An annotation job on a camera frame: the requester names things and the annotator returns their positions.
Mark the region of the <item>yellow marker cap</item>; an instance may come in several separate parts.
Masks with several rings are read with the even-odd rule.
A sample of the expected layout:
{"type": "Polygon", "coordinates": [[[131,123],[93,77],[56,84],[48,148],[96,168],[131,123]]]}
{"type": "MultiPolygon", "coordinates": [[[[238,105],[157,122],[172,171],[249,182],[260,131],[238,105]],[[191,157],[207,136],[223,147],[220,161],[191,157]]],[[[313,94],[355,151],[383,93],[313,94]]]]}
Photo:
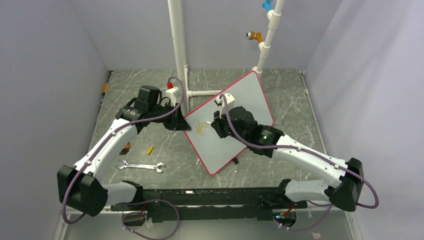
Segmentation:
{"type": "Polygon", "coordinates": [[[147,150],[147,155],[150,155],[152,153],[152,151],[154,150],[154,146],[151,146],[148,150],[147,150]]]}

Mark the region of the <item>pink framed whiteboard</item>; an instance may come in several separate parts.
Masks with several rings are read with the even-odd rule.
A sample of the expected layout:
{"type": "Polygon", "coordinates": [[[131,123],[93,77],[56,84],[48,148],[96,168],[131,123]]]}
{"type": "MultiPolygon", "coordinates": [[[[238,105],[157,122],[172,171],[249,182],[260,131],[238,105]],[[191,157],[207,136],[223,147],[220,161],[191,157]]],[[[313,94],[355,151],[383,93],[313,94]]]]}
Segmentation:
{"type": "Polygon", "coordinates": [[[226,93],[232,94],[235,98],[234,107],[244,107],[253,114],[259,124],[268,126],[274,124],[260,79],[254,71],[250,71],[189,112],[184,118],[191,126],[191,130],[184,133],[210,175],[215,175],[247,148],[231,136],[220,138],[210,125],[202,125],[203,122],[214,120],[214,112],[221,109],[214,100],[220,94],[226,93]]]}

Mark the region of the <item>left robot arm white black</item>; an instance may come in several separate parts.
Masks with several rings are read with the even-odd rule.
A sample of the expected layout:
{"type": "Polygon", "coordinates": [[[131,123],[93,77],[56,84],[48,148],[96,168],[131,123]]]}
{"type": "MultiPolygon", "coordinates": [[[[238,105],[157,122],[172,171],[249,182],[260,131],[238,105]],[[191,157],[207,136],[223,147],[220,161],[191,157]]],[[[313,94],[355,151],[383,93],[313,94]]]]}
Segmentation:
{"type": "Polygon", "coordinates": [[[58,196],[63,217],[67,207],[94,217],[109,205],[124,203],[131,210],[143,205],[143,187],[140,184],[123,180],[103,185],[101,180],[125,145],[150,123],[163,124],[170,131],[191,129],[182,115],[182,102],[177,100],[177,95],[186,95],[185,90],[171,83],[167,86],[168,89],[162,92],[157,87],[142,85],[137,97],[118,111],[96,145],[73,166],[63,165],[58,170],[58,196]]]}

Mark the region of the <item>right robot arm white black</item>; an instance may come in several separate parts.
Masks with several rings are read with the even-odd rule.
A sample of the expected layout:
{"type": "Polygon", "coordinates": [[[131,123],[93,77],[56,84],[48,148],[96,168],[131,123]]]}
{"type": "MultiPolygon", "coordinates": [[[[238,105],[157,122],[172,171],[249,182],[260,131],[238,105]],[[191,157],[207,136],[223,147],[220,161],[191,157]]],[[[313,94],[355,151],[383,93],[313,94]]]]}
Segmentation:
{"type": "Polygon", "coordinates": [[[211,126],[221,139],[232,137],[256,155],[293,163],[318,176],[318,180],[308,181],[283,179],[275,194],[280,207],[312,200],[354,212],[360,205],[364,186],[360,160],[343,160],[315,151],[275,127],[259,124],[242,106],[232,108],[228,114],[215,111],[211,126]]]}

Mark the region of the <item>orange black whiteboard eraser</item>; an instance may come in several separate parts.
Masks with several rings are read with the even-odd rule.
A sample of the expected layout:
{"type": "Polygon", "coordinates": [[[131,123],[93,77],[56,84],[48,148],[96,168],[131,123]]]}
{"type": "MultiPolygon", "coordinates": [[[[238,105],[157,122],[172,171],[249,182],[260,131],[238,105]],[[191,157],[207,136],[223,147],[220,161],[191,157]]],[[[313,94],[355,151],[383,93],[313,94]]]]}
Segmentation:
{"type": "Polygon", "coordinates": [[[130,151],[131,145],[127,143],[123,149],[120,151],[119,155],[126,155],[130,151]]]}

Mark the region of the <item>silver open-end wrench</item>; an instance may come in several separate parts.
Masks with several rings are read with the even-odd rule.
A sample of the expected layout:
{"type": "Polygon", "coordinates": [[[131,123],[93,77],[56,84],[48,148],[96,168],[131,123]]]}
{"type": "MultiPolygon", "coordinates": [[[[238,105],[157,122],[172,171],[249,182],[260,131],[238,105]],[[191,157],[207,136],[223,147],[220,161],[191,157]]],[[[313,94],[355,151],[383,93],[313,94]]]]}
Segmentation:
{"type": "Polygon", "coordinates": [[[163,162],[159,162],[157,164],[135,164],[135,163],[128,163],[126,160],[120,159],[119,164],[115,165],[115,168],[118,170],[123,170],[127,168],[134,168],[134,169],[145,169],[145,170],[153,170],[157,173],[163,173],[162,168],[165,168],[166,165],[163,162]]]}

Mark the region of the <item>orange tab on table edge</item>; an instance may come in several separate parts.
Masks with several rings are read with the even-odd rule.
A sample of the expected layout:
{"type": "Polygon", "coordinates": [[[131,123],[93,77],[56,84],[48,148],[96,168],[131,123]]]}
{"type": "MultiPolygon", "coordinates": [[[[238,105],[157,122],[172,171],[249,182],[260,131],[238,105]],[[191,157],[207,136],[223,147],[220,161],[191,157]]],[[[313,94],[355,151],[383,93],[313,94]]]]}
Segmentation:
{"type": "Polygon", "coordinates": [[[108,84],[108,83],[105,83],[105,84],[104,84],[104,86],[103,86],[103,90],[102,90],[102,96],[104,96],[104,95],[106,94],[106,92],[107,92],[107,90],[108,90],[108,86],[109,86],[109,84],[108,84]]]}

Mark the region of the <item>blue clamp on pipe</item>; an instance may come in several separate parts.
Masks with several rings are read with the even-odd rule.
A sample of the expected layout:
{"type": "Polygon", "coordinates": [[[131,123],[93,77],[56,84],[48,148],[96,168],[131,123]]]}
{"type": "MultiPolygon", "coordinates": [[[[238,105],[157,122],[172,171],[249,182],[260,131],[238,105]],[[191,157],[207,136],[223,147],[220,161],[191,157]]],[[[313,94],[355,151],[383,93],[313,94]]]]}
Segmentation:
{"type": "Polygon", "coordinates": [[[272,10],[272,2],[273,0],[264,0],[261,4],[261,7],[265,9],[266,12],[269,12],[272,10]]]}

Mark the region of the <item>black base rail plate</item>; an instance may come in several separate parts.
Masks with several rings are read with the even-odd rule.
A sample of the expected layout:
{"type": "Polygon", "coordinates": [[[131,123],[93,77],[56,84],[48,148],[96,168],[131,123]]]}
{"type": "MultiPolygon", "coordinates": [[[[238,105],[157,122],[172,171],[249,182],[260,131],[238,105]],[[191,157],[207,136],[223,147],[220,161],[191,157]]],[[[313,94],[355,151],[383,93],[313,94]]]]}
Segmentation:
{"type": "Polygon", "coordinates": [[[138,205],[117,203],[114,212],[144,211],[154,223],[182,221],[256,219],[271,221],[279,211],[305,209],[305,200],[291,202],[276,187],[145,189],[138,205]]]}

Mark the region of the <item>white PVC pipe frame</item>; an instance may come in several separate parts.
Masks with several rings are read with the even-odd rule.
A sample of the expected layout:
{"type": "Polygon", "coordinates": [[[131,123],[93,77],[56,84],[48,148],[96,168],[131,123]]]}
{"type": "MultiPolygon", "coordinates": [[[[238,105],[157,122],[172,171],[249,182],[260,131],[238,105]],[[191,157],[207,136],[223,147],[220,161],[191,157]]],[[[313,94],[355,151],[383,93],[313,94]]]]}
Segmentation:
{"type": "Polygon", "coordinates": [[[212,96],[218,90],[191,90],[189,76],[195,69],[248,68],[261,75],[272,49],[285,1],[273,0],[272,10],[263,0],[169,0],[167,2],[177,76],[189,99],[212,96]],[[263,42],[248,40],[248,31],[261,32],[263,42]]]}

